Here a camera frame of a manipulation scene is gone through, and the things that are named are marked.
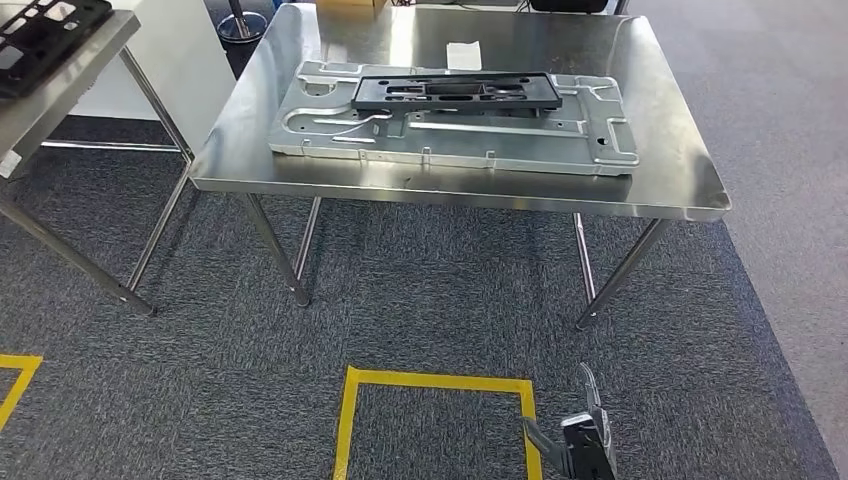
robotic arm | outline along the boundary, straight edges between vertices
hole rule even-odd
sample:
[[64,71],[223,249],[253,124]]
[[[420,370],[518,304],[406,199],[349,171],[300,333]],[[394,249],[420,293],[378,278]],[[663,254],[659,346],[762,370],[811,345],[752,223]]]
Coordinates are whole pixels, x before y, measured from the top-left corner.
[[615,450],[612,447],[607,412],[595,376],[580,364],[586,387],[587,411],[566,417],[560,423],[565,443],[554,442],[542,433],[536,421],[524,417],[524,431],[542,458],[565,478],[572,480],[615,480]]

stool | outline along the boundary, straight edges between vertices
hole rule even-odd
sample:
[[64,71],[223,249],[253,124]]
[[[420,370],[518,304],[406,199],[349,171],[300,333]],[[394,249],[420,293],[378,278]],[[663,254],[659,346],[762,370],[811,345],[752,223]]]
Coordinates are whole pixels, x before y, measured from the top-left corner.
[[218,36],[227,43],[250,43],[262,37],[268,20],[256,12],[245,12],[239,0],[229,0],[232,15],[218,24]]

black object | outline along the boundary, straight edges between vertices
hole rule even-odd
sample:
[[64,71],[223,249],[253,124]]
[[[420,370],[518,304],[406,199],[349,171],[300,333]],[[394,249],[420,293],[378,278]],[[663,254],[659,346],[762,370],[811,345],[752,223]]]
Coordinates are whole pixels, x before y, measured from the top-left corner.
[[607,6],[607,0],[530,0],[533,10],[540,12],[598,13]]
[[532,418],[523,419],[524,432],[542,458],[563,477],[572,480],[615,480],[615,450],[607,412],[601,408],[601,397],[592,371],[585,363],[580,364],[580,370],[589,408],[560,423],[565,444],[546,437]]
[[547,73],[478,73],[362,77],[351,106],[359,111],[560,108]]
[[105,0],[36,0],[0,27],[0,98],[26,96],[112,12]]

white paper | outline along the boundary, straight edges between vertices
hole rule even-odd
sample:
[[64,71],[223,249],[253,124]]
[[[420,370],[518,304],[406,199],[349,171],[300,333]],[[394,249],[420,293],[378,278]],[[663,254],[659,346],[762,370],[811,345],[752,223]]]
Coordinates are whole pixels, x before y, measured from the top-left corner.
[[482,70],[480,42],[448,43],[448,70]]
[[0,176],[9,178],[20,162],[21,156],[12,150],[0,156]]

metal sheet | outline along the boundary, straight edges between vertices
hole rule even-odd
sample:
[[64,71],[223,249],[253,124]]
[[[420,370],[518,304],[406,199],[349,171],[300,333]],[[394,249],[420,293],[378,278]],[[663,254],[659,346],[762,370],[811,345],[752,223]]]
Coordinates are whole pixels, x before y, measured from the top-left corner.
[[[444,68],[479,41],[483,67],[612,77],[640,165],[595,177],[274,154],[268,132],[303,60]],[[281,7],[192,166],[201,190],[714,221],[730,209],[648,20],[386,8],[376,19]]]
[[[20,8],[0,5],[0,23]],[[139,26],[132,12],[115,11],[32,94],[0,101],[0,157],[7,152],[21,157],[14,168],[3,171],[4,176],[23,167]]]
[[539,116],[529,110],[365,114],[351,107],[363,76],[445,73],[304,62],[272,124],[271,149],[294,156],[583,175],[621,175],[639,164],[618,85],[609,77],[553,76],[562,107]]

